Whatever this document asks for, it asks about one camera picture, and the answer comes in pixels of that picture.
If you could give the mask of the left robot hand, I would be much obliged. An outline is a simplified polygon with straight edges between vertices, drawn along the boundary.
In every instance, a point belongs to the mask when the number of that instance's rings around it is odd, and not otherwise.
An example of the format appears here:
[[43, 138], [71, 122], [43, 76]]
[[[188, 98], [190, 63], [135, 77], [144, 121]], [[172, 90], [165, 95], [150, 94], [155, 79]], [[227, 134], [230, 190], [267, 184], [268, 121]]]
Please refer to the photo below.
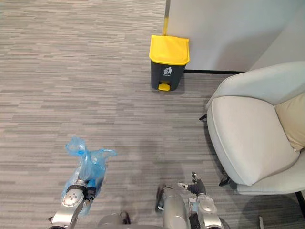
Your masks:
[[94, 188], [96, 188], [96, 192], [100, 192], [103, 180], [104, 180], [104, 176], [93, 178], [93, 179], [87, 179], [87, 180], [83, 180], [78, 177], [76, 184], [86, 186], [86, 187], [94, 187]]

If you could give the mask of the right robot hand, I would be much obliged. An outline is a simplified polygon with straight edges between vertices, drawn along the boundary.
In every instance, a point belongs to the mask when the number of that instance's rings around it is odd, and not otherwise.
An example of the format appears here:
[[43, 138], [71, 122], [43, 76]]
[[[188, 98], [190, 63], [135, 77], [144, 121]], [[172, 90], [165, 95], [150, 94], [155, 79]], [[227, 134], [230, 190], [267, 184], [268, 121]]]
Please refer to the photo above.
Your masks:
[[199, 195], [206, 195], [206, 188], [204, 183], [202, 182], [200, 176], [196, 172], [192, 172], [192, 183], [191, 184], [185, 184], [178, 182], [177, 185], [180, 188], [186, 189], [189, 192], [195, 194], [196, 196]]

